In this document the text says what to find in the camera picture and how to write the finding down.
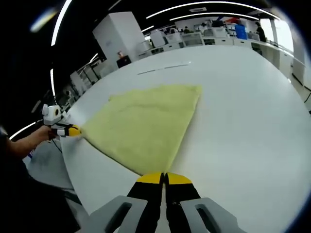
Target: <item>white pillar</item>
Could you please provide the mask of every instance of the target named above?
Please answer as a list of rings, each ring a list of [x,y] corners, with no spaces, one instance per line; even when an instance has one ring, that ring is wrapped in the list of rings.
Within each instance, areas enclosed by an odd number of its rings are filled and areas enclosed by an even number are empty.
[[[145,41],[132,12],[111,13],[94,29],[93,34],[109,63],[117,69],[118,52],[138,60],[137,46]]]
[[[273,34],[274,42],[277,43],[277,33],[276,33],[275,21],[273,19],[271,19],[270,22],[271,22],[271,28],[272,28],[272,34]]]

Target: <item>desk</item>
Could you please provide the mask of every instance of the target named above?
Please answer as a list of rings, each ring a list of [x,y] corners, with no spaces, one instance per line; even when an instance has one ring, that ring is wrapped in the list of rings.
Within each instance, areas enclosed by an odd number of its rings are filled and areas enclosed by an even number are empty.
[[[112,94],[173,83],[200,84],[203,93],[170,171],[190,178],[244,231],[284,231],[311,190],[311,118],[284,75],[253,50],[199,46],[136,61],[93,85],[69,110],[70,122],[82,125]],[[137,175],[80,141],[62,138],[62,148],[90,213],[125,195]]]
[[[164,52],[163,46],[159,46],[153,49],[149,49],[145,52],[142,52],[138,55],[139,59],[143,59],[149,56],[152,56],[153,54]]]
[[[200,33],[189,33],[185,35],[194,36]],[[214,36],[202,36],[199,41],[193,46],[199,45],[235,45],[252,48],[253,45],[260,48],[262,56],[271,62],[276,68],[278,68],[287,78],[292,77],[292,73],[295,73],[297,78],[304,83],[303,77],[305,72],[305,65],[299,61],[294,55],[287,50],[278,48],[270,43],[261,42],[253,39],[242,40],[236,37],[214,37]],[[145,51],[139,54],[139,58],[146,58],[151,56],[152,50]]]

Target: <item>person's arm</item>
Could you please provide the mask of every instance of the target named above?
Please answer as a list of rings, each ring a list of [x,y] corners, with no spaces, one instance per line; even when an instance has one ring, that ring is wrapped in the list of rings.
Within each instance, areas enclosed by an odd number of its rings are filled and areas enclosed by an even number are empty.
[[[41,142],[47,141],[51,129],[48,126],[41,126],[39,129],[34,131],[32,134],[25,138],[22,138],[16,142],[12,142],[7,139],[7,152],[16,156],[20,159],[25,158],[29,152],[35,149]]]

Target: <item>blue container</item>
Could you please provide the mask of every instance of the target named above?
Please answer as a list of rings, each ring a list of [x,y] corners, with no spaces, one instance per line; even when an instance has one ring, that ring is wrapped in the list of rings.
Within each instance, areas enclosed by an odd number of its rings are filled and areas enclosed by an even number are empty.
[[[244,25],[235,25],[234,26],[235,31],[237,32],[237,38],[238,39],[244,39],[247,40],[247,34],[245,31],[245,26]]]

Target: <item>window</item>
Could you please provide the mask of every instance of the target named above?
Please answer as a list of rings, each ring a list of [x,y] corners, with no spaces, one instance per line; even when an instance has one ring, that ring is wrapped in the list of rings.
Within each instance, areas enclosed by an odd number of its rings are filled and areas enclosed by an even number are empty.
[[[286,21],[274,20],[276,25],[277,43],[284,48],[293,51],[293,38],[290,27]]]
[[[266,35],[266,38],[268,40],[271,40],[274,42],[274,36],[273,36],[273,32],[272,32],[272,27],[271,27],[271,22],[270,22],[270,19],[268,18],[262,18],[260,20],[260,24],[261,24],[261,27],[264,31],[264,34]]]

